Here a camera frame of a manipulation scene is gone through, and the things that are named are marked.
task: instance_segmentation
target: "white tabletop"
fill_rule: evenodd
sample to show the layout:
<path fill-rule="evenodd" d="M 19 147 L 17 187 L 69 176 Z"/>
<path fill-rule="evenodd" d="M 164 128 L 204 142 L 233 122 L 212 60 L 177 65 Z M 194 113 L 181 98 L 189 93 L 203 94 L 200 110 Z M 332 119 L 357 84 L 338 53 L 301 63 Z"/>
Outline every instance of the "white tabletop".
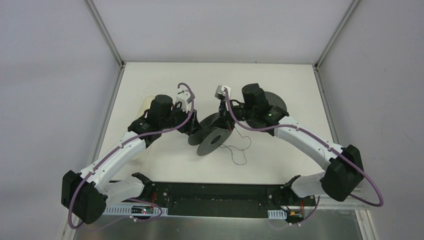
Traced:
<path fill-rule="evenodd" d="M 146 63 L 126 64 L 116 101 L 107 126 L 100 155 L 122 137 L 139 110 L 149 107 L 148 95 L 166 94 L 175 99 L 177 84 L 187 83 L 195 94 L 195 109 L 201 121 L 218 111 L 214 97 L 218 85 L 231 88 L 231 98 L 243 101 L 242 87 L 259 83 L 265 91 L 279 95 L 287 111 L 302 125 L 331 140 L 319 89 L 311 65 L 242 63 Z M 206 156 L 197 156 L 197 146 L 187 143 L 188 136 L 178 131 L 165 133 L 139 158 L 130 161 L 117 175 L 124 179 L 140 172 L 153 181 L 238 184 L 284 184 L 295 175 L 311 175 L 323 170 L 308 156 L 289 143 L 267 133 L 238 127 L 251 138 L 245 150 L 247 163 L 236 165 L 231 152 L 218 148 Z M 224 143 L 245 148 L 247 138 L 236 132 Z M 234 160 L 245 161 L 234 150 Z"/>

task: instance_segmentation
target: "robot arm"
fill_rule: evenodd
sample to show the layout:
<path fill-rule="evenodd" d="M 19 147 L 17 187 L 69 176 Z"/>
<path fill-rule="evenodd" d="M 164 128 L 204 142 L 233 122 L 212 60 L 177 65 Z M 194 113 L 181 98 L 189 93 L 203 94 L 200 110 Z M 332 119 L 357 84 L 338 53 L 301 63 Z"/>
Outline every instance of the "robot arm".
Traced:
<path fill-rule="evenodd" d="M 145 185 L 151 183 L 141 174 L 133 174 L 114 183 L 109 181 L 129 160 L 166 132 L 162 130 L 177 128 L 179 132 L 188 135 L 197 131 L 199 123 L 196 110 L 192 107 L 193 111 L 188 111 L 193 98 L 194 95 L 191 96 L 187 91 L 180 91 L 177 102 L 173 104 L 171 97 L 157 95 L 150 108 L 131 123 L 128 131 L 104 156 L 79 173 L 69 171 L 63 176 L 62 205 L 72 209 L 84 223 L 91 224 L 107 207 L 140 196 Z"/>
<path fill-rule="evenodd" d="M 301 126 L 291 116 L 283 117 L 278 123 L 279 125 L 294 125 L 297 129 L 288 127 L 275 128 L 275 137 L 285 140 L 301 150 L 324 170 L 324 172 L 309 176 L 295 176 L 286 184 L 286 188 L 290 187 L 291 191 L 299 198 L 327 194 L 336 201 L 344 201 L 362 181 L 363 176 L 341 160 L 338 155 L 330 151 L 330 148 L 335 149 L 363 170 L 359 150 L 353 145 L 344 148 L 315 134 L 307 134 L 306 132 L 311 133 L 311 131 Z M 306 132 L 299 131 L 299 128 L 306 130 Z M 328 148 L 325 148 L 316 138 L 328 144 Z"/>
<path fill-rule="evenodd" d="M 221 99 L 222 103 L 230 97 L 225 96 L 225 91 L 219 91 L 219 89 L 217 90 L 217 97 Z M 361 155 L 356 147 L 349 145 L 344 148 L 311 133 L 290 116 L 285 109 L 270 105 L 264 90 L 257 83 L 244 86 L 242 94 L 244 102 L 229 100 L 233 116 L 229 116 L 231 115 L 230 112 L 225 112 L 224 118 L 246 121 L 253 129 L 258 129 L 257 131 L 266 129 L 264 132 L 292 144 L 311 157 L 324 170 L 324 172 L 310 176 L 298 175 L 293 177 L 283 187 L 285 195 L 283 202 L 295 202 L 299 198 L 320 194 L 327 194 L 334 200 L 342 202 L 362 181 L 364 177 L 357 170 L 344 162 L 336 153 L 330 151 L 332 148 L 341 153 L 363 170 Z M 232 101 L 237 102 L 238 105 L 233 106 Z"/>

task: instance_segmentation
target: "white plastic clip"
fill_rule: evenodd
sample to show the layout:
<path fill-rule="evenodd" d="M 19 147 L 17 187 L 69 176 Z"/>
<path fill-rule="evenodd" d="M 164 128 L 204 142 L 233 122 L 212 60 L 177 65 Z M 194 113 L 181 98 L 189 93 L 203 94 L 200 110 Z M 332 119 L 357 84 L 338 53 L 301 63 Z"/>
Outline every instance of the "white plastic clip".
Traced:
<path fill-rule="evenodd" d="M 231 97 L 231 87 L 226 85 L 218 85 L 215 91 L 215 98 L 220 99 L 220 96 L 226 96 L 225 89 L 228 92 L 228 98 Z"/>
<path fill-rule="evenodd" d="M 333 145 L 332 145 L 332 144 L 330 144 L 330 143 L 327 143 L 327 144 L 328 144 L 327 150 L 328 150 L 329 152 L 331 152 L 331 148 L 333 147 Z"/>
<path fill-rule="evenodd" d="M 175 102 L 181 103 L 181 109 L 188 113 L 190 108 L 190 104 L 192 103 L 193 99 L 195 98 L 195 96 L 191 96 L 189 91 L 187 90 L 181 90 L 176 94 L 176 98 L 175 98 Z"/>

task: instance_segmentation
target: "white wall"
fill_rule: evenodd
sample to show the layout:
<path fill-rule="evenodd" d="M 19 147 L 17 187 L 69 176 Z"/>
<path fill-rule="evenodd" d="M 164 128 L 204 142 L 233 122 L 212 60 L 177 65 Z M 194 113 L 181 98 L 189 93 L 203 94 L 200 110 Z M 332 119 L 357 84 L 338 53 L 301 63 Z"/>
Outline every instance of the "white wall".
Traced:
<path fill-rule="evenodd" d="M 351 0 L 95 0 L 125 61 L 315 63 Z"/>
<path fill-rule="evenodd" d="M 0 239 L 56 238 L 117 73 L 84 1 L 0 1 Z"/>
<path fill-rule="evenodd" d="M 384 195 L 382 240 L 424 235 L 423 67 L 424 1 L 364 0 L 321 68 L 340 141 Z"/>

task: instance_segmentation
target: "black joint housing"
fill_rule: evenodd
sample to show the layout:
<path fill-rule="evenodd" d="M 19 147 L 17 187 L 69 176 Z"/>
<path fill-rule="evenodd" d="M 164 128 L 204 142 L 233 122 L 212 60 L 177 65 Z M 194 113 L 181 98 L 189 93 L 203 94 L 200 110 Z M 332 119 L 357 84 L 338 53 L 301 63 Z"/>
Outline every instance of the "black joint housing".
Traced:
<path fill-rule="evenodd" d="M 267 97 L 264 90 L 259 87 L 259 84 L 248 84 L 241 89 L 241 93 L 243 94 L 244 105 L 247 108 L 252 108 L 253 106 L 256 106 L 258 109 L 268 108 Z"/>
<path fill-rule="evenodd" d="M 172 106 L 173 99 L 170 96 L 157 95 L 150 103 L 147 113 L 148 122 L 160 126 L 170 116 Z"/>
<path fill-rule="evenodd" d="M 157 131 L 157 128 L 149 124 L 143 116 L 134 120 L 128 127 L 128 132 L 134 132 L 138 135 L 155 131 Z M 160 138 L 161 135 L 162 134 L 149 135 L 140 137 L 140 139 L 145 141 L 146 148 L 148 148 L 156 139 Z"/>
<path fill-rule="evenodd" d="M 292 190 L 293 182 L 298 179 L 300 175 L 296 175 L 290 179 L 281 190 L 274 193 L 275 203 L 279 205 L 295 205 L 300 200 L 300 197 L 296 195 Z"/>
<path fill-rule="evenodd" d="M 67 209 L 71 204 L 72 196 L 83 179 L 79 174 L 68 171 L 62 179 L 61 203 Z M 73 204 L 72 213 L 86 224 L 92 224 L 106 209 L 107 195 L 100 194 L 94 183 L 85 182 L 78 192 Z"/>
<path fill-rule="evenodd" d="M 284 109 L 273 106 L 270 110 L 268 110 L 265 114 L 263 114 L 259 119 L 265 122 L 266 127 L 269 126 L 275 126 L 279 124 L 279 121 L 284 118 L 288 117 L 289 113 L 285 111 Z M 269 133 L 271 136 L 274 136 L 274 129 L 267 130 L 266 132 Z"/>
<path fill-rule="evenodd" d="M 289 224 L 297 224 L 304 220 L 305 218 L 300 214 L 288 215 L 285 221 Z"/>
<path fill-rule="evenodd" d="M 361 170 L 364 170 L 361 153 L 355 146 L 349 145 L 343 148 L 341 154 Z M 336 159 L 331 158 L 330 162 L 324 177 L 321 179 L 321 186 L 332 199 L 343 202 L 364 179 L 364 176 L 339 156 Z"/>

